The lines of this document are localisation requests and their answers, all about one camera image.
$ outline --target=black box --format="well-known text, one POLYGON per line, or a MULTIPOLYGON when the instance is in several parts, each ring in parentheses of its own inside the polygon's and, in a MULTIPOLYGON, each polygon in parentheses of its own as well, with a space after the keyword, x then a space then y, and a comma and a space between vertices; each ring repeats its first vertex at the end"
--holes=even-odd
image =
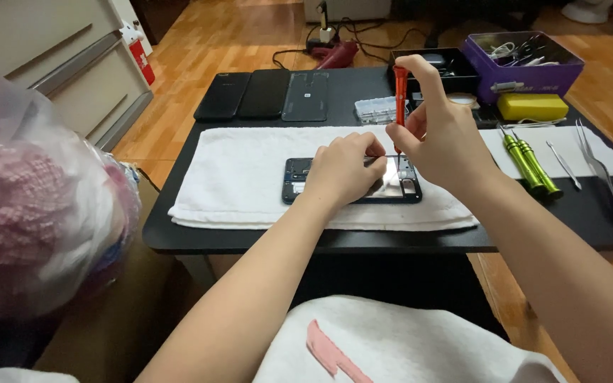
MULTIPOLYGON (((387 80, 390 83, 392 91, 396 89, 396 79, 394 77, 394 70, 392 69, 396 58, 427 54, 443 56, 446 62, 445 66, 450 65, 449 70, 455 73, 455 76, 441 78, 441 83, 443 84, 443 89, 446 94, 461 92, 477 95, 477 87, 479 86, 481 77, 458 48, 393 50, 390 53, 389 67, 387 68, 387 80)), ((411 94, 419 91, 420 83, 413 77, 412 73, 409 73, 406 94, 407 99, 411 100, 411 94)))

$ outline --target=hand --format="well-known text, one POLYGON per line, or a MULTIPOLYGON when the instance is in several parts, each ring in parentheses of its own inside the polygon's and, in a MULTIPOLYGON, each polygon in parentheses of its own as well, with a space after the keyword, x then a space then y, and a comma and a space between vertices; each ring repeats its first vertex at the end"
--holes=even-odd
POLYGON ((413 72, 424 101, 408 116, 406 127, 391 123, 386 130, 422 177, 455 195, 474 183, 502 175, 481 139, 472 111, 447 99, 437 69, 419 55, 399 57, 396 65, 413 72))
POLYGON ((373 133, 352 133, 321 146, 311 162, 302 195, 311 196, 339 210, 361 198, 385 174, 385 149, 373 133), (368 168, 363 157, 379 157, 368 168))

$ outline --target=hardwood floor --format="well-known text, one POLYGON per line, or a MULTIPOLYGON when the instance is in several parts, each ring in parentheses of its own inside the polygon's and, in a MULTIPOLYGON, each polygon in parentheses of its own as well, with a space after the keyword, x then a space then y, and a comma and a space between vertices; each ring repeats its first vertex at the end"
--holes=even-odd
MULTIPOLYGON (((429 30, 429 21, 388 22, 359 35, 372 44, 396 44, 408 28, 429 30)), ((149 57, 156 80, 155 99, 113 151, 136 162, 162 186, 193 125, 193 112, 218 72, 251 72, 275 67, 277 50, 304 48, 310 26, 304 25, 302 3, 290 0, 193 0, 149 57)), ((586 61, 583 73, 566 99, 613 140, 613 13, 599 26, 568 21, 558 9, 546 8, 534 25, 556 36, 560 44, 586 61)), ((467 22, 447 31, 440 46, 458 46, 470 33, 496 31, 483 22, 467 22)), ((350 38, 343 31, 343 39, 350 38)), ((424 38, 413 33, 400 48, 421 48, 424 38)), ((386 57, 387 50, 370 48, 386 57)), ((278 59, 292 70, 310 69, 315 62, 301 54, 278 59)), ((359 52, 355 67, 384 65, 359 52)), ((471 254, 470 259, 495 315, 513 344, 544 353, 570 382, 574 374, 532 313, 499 254, 471 254)))

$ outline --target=desk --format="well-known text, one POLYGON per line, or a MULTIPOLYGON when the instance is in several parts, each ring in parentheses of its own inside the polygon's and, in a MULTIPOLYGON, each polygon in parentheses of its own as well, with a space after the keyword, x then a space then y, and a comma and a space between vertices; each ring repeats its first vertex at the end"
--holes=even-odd
MULTIPOLYGON (((193 125, 172 171, 143 228, 144 242, 160 254, 177 256, 203 285, 214 283, 209 271, 207 254, 243 254, 264 231, 223 231, 187 228, 172 223, 167 211, 175 203, 183 177, 189 168, 198 145, 200 133, 215 127, 303 127, 357 126, 353 103, 358 100, 393 95, 386 80, 386 67, 347 68, 328 70, 328 120, 322 123, 286 123, 271 121, 233 120, 226 123, 193 125)), ((584 124, 613 148, 613 143, 586 120, 573 106, 569 107, 567 122, 581 118, 584 124)), ((598 251, 613 251, 613 222, 608 217, 605 197, 598 195, 600 185, 594 177, 579 178, 582 192, 576 192, 570 180, 556 183, 565 196, 548 205, 548 210, 568 225, 598 251)), ((334 231, 323 233, 316 246, 316 254, 428 254, 497 252, 483 227, 438 232, 334 231)))

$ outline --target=white towel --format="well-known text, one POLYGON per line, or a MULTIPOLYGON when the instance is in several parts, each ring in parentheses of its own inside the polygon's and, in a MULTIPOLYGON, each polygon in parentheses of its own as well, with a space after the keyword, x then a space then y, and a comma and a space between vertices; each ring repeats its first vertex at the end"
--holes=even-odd
MULTIPOLYGON (((321 145, 352 132, 372 132, 394 154, 384 126, 238 127, 200 134, 172 221, 194 228, 266 229, 289 207, 281 200, 285 160, 313 157, 321 145)), ((349 205, 328 228, 438 231, 478 222, 446 190, 419 177, 422 201, 413 205, 349 205)))
MULTIPOLYGON (((526 141, 534 153, 543 170, 550 178, 568 178, 567 172, 559 164, 546 140, 550 141, 555 151, 569 164, 571 171, 576 177, 592 177, 595 173, 583 158, 581 143, 578 139, 575 126, 551 126, 551 127, 519 127, 506 130, 510 135, 514 131, 519 138, 526 141)), ((602 142, 600 137, 585 129, 588 143, 591 145, 592 154, 604 165, 613 176, 613 150, 602 142)), ((493 159, 498 167, 508 176, 521 179, 522 175, 517 170, 512 158, 506 152, 503 145, 503 135, 499 129, 480 130, 481 137, 488 146, 493 159)))

